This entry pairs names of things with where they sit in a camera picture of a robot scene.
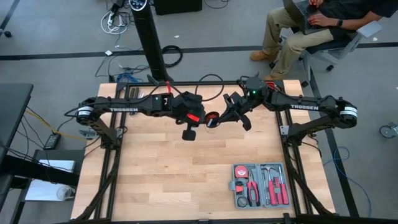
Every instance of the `wristwatch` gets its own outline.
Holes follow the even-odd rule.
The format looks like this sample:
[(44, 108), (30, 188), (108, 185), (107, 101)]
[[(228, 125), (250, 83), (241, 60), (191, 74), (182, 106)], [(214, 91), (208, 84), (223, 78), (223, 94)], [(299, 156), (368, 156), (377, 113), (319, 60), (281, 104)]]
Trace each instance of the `wristwatch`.
[(343, 25), (343, 20), (339, 19), (337, 22), (337, 27), (341, 27)]

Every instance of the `gray tool case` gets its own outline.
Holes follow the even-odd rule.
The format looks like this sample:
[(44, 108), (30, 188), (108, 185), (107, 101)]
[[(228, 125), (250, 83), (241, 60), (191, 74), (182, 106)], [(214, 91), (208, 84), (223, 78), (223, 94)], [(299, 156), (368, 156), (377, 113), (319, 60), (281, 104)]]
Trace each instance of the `gray tool case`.
[[(247, 169), (248, 172), (248, 177), (247, 178), (236, 178), (235, 176), (235, 168), (237, 166), (244, 166)], [(276, 204), (271, 205), (271, 196), (269, 193), (269, 178), (268, 178), (268, 173), (265, 167), (271, 167), (272, 169), (270, 170), (269, 174), (274, 186), (274, 192), (275, 192), (275, 201)], [(251, 190), (251, 198), (252, 200), (252, 206), (249, 205), (249, 203), (246, 203), (246, 206), (244, 205), (244, 200), (241, 197), (246, 198), (246, 202), (248, 202), (248, 181), (249, 181), (249, 173), (250, 171), (252, 172), (253, 179), (257, 183), (257, 188), (259, 191), (259, 204), (260, 206), (257, 206), (256, 203), (256, 195), (254, 193), (254, 190)], [(232, 170), (232, 176), (233, 180), (232, 182), (229, 183), (229, 188), (234, 192), (234, 201), (235, 201), (235, 206), (238, 209), (259, 209), (259, 208), (287, 208), (290, 206), (290, 197), (289, 197), (289, 186), (286, 182), (286, 176), (285, 176), (285, 170), (283, 167), (283, 164), (280, 162), (268, 162), (268, 163), (263, 163), (263, 164), (234, 164), (233, 165), (233, 170)], [(282, 176), (283, 184), (285, 184), (285, 189), (286, 189), (286, 194), (285, 195), (285, 200), (282, 196), (282, 184), (281, 181), (279, 180), (279, 188), (277, 189), (275, 186), (275, 180), (276, 178), (280, 179)], [(236, 191), (236, 183), (237, 182), (242, 182), (243, 183), (243, 191), (237, 193)]]

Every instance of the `black box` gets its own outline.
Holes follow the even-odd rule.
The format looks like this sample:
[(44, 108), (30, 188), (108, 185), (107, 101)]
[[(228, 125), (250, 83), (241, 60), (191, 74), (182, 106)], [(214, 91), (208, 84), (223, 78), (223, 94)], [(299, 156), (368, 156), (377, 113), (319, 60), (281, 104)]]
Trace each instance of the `black box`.
[(202, 0), (154, 0), (157, 15), (201, 11)]

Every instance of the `brown shoe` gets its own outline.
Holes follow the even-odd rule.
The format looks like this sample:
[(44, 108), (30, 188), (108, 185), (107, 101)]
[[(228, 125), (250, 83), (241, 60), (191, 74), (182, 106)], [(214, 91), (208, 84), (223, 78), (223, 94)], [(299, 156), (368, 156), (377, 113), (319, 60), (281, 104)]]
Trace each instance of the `brown shoe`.
[(284, 75), (281, 75), (281, 76), (278, 76), (278, 77), (275, 77), (275, 76), (272, 76), (272, 75), (267, 75), (265, 78), (264, 78), (264, 81), (273, 81), (273, 80), (282, 80), (282, 79), (284, 79)]
[(276, 54), (266, 54), (262, 50), (254, 51), (250, 54), (251, 60), (267, 60), (269, 62), (273, 62), (278, 57), (278, 53)]

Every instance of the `blue cable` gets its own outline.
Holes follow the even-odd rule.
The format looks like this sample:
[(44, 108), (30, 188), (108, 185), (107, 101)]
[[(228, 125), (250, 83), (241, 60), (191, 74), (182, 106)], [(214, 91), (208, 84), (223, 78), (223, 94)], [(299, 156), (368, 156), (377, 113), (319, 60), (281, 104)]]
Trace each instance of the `blue cable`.
[[(347, 153), (348, 153), (348, 156), (347, 156), (346, 158), (336, 159), (336, 152), (338, 151), (338, 149), (345, 149), (345, 150), (347, 151)], [(336, 169), (338, 170), (338, 172), (340, 172), (340, 174), (342, 174), (343, 176), (345, 176), (345, 177), (347, 178), (347, 180), (350, 180), (352, 183), (356, 184), (359, 188), (362, 189), (362, 191), (363, 191), (363, 192), (365, 193), (365, 195), (366, 195), (366, 198), (368, 199), (368, 204), (369, 204), (369, 213), (368, 213), (368, 217), (370, 218), (371, 215), (372, 215), (372, 203), (371, 203), (371, 199), (369, 198), (368, 193), (366, 192), (366, 190), (365, 190), (359, 183), (357, 183), (355, 180), (353, 180), (353, 179), (347, 177), (347, 175), (344, 174), (343, 171), (341, 171), (340, 168), (339, 168), (339, 167), (337, 166), (337, 164), (336, 164), (336, 161), (338, 161), (338, 160), (340, 160), (340, 161), (348, 160), (348, 159), (349, 159), (349, 156), (350, 156), (349, 150), (348, 150), (346, 147), (344, 147), (344, 146), (340, 146), (340, 147), (338, 147), (337, 149), (335, 149), (335, 150), (333, 151), (333, 159), (331, 159), (331, 160), (329, 160), (328, 162), (324, 163), (323, 166), (325, 166), (325, 165), (329, 164), (331, 161), (333, 161), (333, 162), (335, 163)]]
[(124, 78), (127, 79), (127, 82), (131, 82), (131, 83), (143, 82), (143, 80), (141, 78), (135, 78), (135, 77), (133, 77), (133, 75), (131, 73), (128, 73), (128, 72), (119, 74), (118, 77), (116, 78), (116, 82), (119, 83)]

